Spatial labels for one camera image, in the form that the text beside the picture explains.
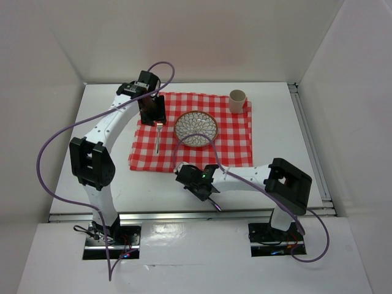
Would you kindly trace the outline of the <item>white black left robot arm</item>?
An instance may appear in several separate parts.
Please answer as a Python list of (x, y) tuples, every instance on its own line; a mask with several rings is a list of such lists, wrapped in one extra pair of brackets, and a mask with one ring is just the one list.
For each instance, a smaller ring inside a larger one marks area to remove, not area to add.
[(113, 204), (110, 183), (116, 167), (110, 153), (115, 141), (136, 115), (147, 126), (166, 124), (165, 99), (159, 94), (160, 79), (142, 70), (137, 81), (123, 83), (117, 90), (109, 114), (84, 137), (71, 139), (69, 144), (72, 174), (84, 187), (93, 211), (92, 227), (107, 244), (121, 237), (120, 219)]

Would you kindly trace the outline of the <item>floral patterned ceramic plate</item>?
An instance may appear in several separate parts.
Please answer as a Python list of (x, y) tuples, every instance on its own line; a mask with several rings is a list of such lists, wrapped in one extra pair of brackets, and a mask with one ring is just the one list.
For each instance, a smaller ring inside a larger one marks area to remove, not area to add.
[(174, 125), (174, 134), (182, 144), (198, 148), (206, 146), (218, 135), (218, 123), (204, 111), (188, 111), (181, 114)]

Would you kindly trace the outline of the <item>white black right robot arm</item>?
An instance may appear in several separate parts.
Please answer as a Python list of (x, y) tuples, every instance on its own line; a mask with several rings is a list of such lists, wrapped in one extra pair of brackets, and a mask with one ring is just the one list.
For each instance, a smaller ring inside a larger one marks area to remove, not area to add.
[(175, 168), (176, 181), (201, 201), (212, 194), (228, 191), (256, 191), (275, 202), (267, 226), (270, 238), (280, 240), (287, 235), (292, 222), (304, 234), (298, 216), (307, 211), (312, 178), (282, 158), (259, 167), (225, 167), (207, 165), (203, 170), (188, 163)]

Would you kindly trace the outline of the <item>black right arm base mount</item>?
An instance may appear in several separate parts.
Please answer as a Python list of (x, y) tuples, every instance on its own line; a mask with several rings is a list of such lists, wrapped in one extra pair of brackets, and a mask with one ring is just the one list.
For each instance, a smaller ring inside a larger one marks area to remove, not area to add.
[(269, 223), (249, 223), (248, 231), (252, 257), (307, 254), (304, 238), (294, 222), (286, 232), (271, 228)]

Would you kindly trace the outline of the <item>beige paper cup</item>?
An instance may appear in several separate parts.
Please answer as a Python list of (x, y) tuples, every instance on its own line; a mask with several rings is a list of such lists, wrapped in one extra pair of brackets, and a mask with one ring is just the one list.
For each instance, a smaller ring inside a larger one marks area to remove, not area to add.
[(246, 93), (239, 89), (234, 89), (229, 94), (229, 110), (233, 114), (241, 113), (247, 99)]

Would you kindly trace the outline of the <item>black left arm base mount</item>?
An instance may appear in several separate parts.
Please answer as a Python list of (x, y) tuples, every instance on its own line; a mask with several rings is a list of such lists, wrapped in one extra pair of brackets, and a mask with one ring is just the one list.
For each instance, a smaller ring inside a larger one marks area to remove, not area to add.
[[(84, 233), (85, 246), (83, 251), (83, 260), (105, 260), (105, 239), (104, 234), (95, 231), (90, 224), (87, 228), (80, 225), (74, 225), (73, 230)], [(122, 259), (139, 259), (140, 257), (140, 225), (121, 226), (115, 237), (108, 237), (108, 251), (111, 260)]]

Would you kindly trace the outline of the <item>silver table knife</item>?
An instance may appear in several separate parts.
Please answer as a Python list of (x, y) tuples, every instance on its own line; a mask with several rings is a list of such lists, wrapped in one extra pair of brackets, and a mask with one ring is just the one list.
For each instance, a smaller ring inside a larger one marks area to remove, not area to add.
[(222, 211), (221, 207), (212, 199), (208, 199), (208, 201), (210, 202), (210, 204), (212, 204), (218, 211)]

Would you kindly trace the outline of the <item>silver fork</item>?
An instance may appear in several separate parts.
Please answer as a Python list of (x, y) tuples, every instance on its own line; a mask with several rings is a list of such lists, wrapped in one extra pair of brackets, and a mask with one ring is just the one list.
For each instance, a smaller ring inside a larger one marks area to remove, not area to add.
[(162, 122), (156, 123), (157, 137), (156, 137), (156, 144), (155, 144), (155, 154), (159, 154), (159, 151), (160, 151), (160, 138), (161, 138), (161, 132), (162, 132), (163, 126), (164, 126), (164, 124)]

